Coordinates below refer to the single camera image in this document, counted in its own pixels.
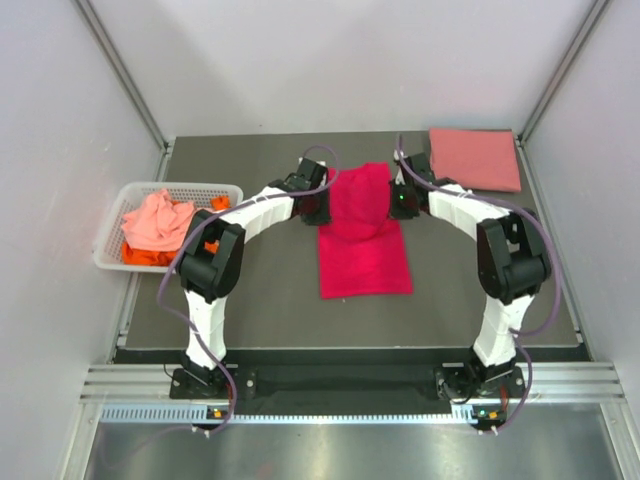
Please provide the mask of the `magenta t shirt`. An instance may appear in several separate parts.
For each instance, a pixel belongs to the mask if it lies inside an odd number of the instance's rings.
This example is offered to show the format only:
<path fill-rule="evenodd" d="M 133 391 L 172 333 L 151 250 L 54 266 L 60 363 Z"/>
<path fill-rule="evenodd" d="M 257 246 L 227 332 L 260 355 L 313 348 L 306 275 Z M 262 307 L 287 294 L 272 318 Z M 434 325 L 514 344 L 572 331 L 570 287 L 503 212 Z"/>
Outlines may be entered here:
<path fill-rule="evenodd" d="M 412 294 L 402 228 L 389 217 L 389 166 L 331 170 L 330 178 L 331 221 L 318 228 L 321 298 Z"/>

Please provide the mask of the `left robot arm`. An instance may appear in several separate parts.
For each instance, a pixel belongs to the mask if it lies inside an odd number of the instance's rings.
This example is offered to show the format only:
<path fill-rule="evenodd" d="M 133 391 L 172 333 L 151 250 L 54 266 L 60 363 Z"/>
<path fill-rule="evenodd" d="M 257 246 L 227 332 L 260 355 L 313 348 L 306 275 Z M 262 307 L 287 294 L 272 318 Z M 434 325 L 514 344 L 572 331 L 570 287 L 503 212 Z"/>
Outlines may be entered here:
<path fill-rule="evenodd" d="M 187 232 L 186 249 L 177 273 L 189 311 L 189 343 L 182 366 L 205 396 L 226 387 L 227 374 L 218 366 L 224 342 L 226 301 L 240 278 L 245 244 L 272 226 L 299 216 L 307 225 L 330 221 L 329 169 L 308 158 L 284 179 L 217 214 L 198 213 Z"/>

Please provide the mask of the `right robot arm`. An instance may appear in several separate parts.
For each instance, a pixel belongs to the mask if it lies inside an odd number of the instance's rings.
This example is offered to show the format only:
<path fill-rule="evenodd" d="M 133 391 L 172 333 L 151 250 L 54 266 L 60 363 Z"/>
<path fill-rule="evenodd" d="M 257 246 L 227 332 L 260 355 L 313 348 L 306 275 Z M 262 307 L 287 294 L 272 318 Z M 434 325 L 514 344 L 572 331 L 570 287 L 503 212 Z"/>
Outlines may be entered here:
<path fill-rule="evenodd" d="M 409 220 L 425 213 L 475 242 L 486 300 L 464 375 L 474 393 L 490 395 L 512 373 L 525 314 L 552 274 L 544 230 L 529 210 L 477 195 L 449 178 L 437 179 L 424 153 L 407 156 L 398 147 L 394 163 L 398 173 L 390 181 L 391 218 Z"/>

